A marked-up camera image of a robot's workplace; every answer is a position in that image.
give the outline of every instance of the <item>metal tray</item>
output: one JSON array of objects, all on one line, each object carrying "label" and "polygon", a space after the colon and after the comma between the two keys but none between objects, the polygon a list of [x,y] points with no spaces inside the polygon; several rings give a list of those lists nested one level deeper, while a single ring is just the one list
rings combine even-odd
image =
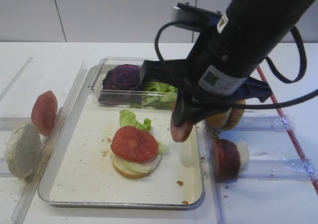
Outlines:
[{"label": "metal tray", "polygon": [[186,142],[176,143],[169,130],[171,111],[129,108],[138,120],[152,120],[153,135],[170,151],[150,176],[126,179],[115,171],[109,154],[111,139],[120,128],[119,111],[127,108],[99,106],[88,84],[86,79],[60,133],[39,197],[56,207],[188,209],[199,205],[204,187],[197,129]]}]

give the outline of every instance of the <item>tomato slice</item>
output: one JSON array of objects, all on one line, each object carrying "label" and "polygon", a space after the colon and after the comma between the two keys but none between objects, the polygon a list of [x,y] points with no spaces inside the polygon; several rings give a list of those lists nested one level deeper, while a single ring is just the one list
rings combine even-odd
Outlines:
[{"label": "tomato slice", "polygon": [[158,143],[149,132],[124,126],[115,133],[110,148],[127,161],[145,162],[157,154]]}]

